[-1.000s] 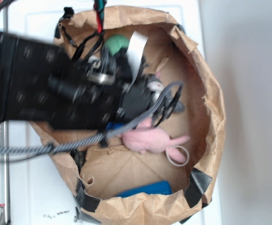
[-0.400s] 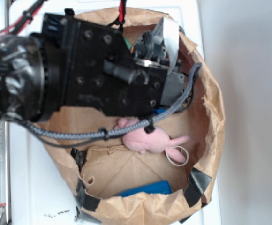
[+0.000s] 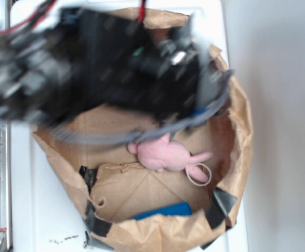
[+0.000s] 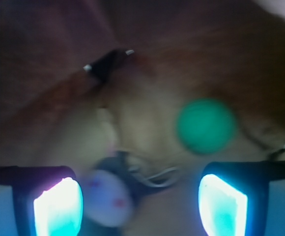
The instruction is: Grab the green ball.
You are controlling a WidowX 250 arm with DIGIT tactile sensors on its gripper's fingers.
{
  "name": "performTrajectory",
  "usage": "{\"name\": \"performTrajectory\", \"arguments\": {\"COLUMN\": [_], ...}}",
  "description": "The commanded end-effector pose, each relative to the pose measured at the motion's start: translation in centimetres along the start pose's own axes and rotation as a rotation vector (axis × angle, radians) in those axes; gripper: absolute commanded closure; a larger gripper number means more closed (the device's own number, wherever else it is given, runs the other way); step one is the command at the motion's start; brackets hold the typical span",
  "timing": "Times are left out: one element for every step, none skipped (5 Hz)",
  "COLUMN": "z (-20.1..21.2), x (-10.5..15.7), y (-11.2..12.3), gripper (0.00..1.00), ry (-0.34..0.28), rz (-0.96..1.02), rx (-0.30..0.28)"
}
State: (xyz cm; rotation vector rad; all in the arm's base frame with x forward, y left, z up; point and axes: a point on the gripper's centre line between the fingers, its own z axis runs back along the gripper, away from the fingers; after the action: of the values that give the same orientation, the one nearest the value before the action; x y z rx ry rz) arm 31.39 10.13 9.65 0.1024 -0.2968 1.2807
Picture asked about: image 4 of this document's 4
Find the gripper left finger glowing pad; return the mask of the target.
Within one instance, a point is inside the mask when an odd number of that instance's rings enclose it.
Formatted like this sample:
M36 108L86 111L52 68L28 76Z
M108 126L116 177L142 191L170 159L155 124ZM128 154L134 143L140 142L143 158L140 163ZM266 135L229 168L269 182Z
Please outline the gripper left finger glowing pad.
M0 236L76 236L82 218L71 168L0 167Z

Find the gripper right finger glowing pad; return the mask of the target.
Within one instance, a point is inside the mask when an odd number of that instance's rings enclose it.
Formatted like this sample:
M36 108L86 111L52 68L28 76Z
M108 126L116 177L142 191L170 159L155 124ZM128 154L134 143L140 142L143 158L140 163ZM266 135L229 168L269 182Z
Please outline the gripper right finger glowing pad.
M285 161L208 164L198 206L209 236L285 236Z

